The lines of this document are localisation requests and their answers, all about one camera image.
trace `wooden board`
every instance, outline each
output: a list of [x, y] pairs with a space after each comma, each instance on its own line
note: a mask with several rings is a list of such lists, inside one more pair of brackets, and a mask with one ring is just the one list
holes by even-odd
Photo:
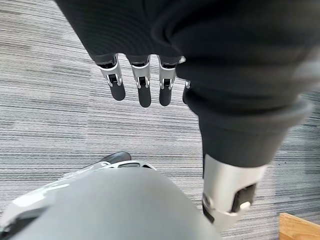
[[279, 240], [320, 240], [320, 225], [280, 213]]

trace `striped carpet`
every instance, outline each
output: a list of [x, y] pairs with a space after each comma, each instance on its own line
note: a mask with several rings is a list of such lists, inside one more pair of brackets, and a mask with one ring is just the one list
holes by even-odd
[[[0, 0], [0, 213], [17, 196], [117, 151], [148, 161], [200, 206], [201, 136], [182, 102], [184, 82], [162, 107], [153, 56], [152, 103], [142, 108], [130, 65], [119, 61], [121, 102], [53, 1]], [[290, 131], [254, 206], [224, 239], [276, 240], [281, 212], [320, 224], [320, 92], [306, 97], [313, 115]]]

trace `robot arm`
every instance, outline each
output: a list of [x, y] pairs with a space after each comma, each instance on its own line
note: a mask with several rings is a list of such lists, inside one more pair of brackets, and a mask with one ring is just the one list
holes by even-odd
[[[313, 0], [56, 0], [112, 96], [126, 96], [117, 54], [128, 58], [139, 102], [151, 104], [151, 54], [159, 100], [175, 75], [198, 115], [203, 212], [223, 231], [253, 202], [288, 129], [311, 111], [300, 94], [320, 79], [320, 3]], [[181, 56], [186, 58], [180, 63]]]

